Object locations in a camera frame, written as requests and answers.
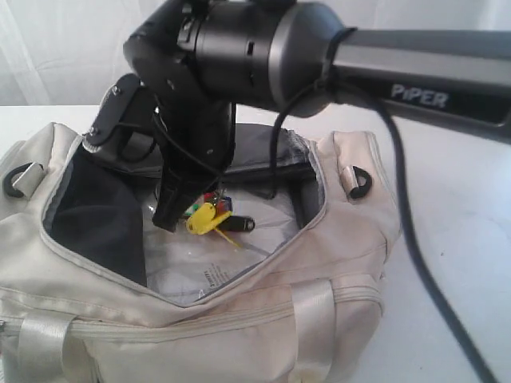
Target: bag handle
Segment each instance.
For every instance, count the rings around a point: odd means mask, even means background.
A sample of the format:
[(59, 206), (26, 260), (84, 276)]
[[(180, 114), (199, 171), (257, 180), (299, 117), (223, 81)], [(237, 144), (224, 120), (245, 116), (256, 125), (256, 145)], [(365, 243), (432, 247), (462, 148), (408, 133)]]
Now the bag handle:
[(289, 383), (327, 379), (335, 353), (335, 301), (328, 279), (291, 285), (297, 352)]
[(95, 382), (84, 342), (69, 335), (74, 318), (72, 314), (43, 310), (27, 314), (18, 343), (18, 368), (24, 382)]

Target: white table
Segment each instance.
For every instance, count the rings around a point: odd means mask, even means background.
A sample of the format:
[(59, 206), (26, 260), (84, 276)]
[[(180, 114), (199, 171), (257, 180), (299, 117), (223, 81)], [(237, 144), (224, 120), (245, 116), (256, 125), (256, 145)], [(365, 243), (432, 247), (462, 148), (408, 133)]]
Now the white table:
[[(87, 130), (96, 106), (1, 107), (0, 155), (50, 121)], [(275, 115), (240, 108), (238, 121)], [(399, 120), (414, 219), (428, 263), (501, 382), (511, 381), (511, 146)], [(371, 130), (390, 178), (394, 154), (371, 112), (332, 106), (285, 124), (304, 136)], [(413, 269), (402, 239), (386, 267), (386, 314), (351, 383), (476, 382)]]

